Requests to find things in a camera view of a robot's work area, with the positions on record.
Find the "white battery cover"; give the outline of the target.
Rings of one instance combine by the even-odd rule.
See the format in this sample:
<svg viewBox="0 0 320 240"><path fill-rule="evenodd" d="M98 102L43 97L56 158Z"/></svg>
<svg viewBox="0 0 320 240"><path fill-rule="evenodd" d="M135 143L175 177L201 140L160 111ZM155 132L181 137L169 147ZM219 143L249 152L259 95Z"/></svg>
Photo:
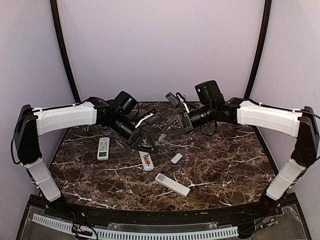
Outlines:
<svg viewBox="0 0 320 240"><path fill-rule="evenodd" d="M182 159L183 155L181 153L177 153L170 161L173 164L177 164L179 162L180 159Z"/></svg>

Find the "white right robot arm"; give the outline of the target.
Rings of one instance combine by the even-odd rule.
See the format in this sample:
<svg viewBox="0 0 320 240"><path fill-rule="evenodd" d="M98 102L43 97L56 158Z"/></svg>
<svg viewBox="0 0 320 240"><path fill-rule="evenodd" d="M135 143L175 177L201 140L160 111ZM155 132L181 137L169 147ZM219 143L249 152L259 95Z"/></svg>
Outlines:
<svg viewBox="0 0 320 240"><path fill-rule="evenodd" d="M203 107L176 115L162 128L164 134L186 134L209 122L250 125L270 129L296 138L294 150L269 184L262 201L255 205L255 213L266 217L275 208L285 191L313 165L317 156L320 134L317 116L311 107L283 108L233 97L228 101L210 99Z"/></svg>

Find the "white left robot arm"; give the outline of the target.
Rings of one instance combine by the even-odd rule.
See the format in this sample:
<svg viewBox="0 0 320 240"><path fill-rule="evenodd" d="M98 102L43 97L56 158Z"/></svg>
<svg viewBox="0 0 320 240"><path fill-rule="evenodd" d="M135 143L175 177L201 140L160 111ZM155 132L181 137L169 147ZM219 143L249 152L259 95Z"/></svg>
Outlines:
<svg viewBox="0 0 320 240"><path fill-rule="evenodd" d="M89 97L81 103L64 106L33 108L27 104L21 108L10 143L13 163L26 168L58 217L67 218L71 208L62 200L64 196L43 161L39 136L76 126L100 125L114 130L132 149L157 154L150 135L128 117L136 105L131 95L121 92L110 100Z"/></svg>

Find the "white remote with battery compartment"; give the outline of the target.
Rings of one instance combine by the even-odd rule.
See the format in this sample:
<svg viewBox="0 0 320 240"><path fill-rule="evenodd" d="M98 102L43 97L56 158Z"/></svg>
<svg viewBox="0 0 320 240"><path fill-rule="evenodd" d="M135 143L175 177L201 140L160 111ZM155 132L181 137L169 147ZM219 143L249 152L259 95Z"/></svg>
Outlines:
<svg viewBox="0 0 320 240"><path fill-rule="evenodd" d="M155 167L152 161L151 154L144 151L139 151L138 153L142 162L143 169L147 172L152 171Z"/></svg>

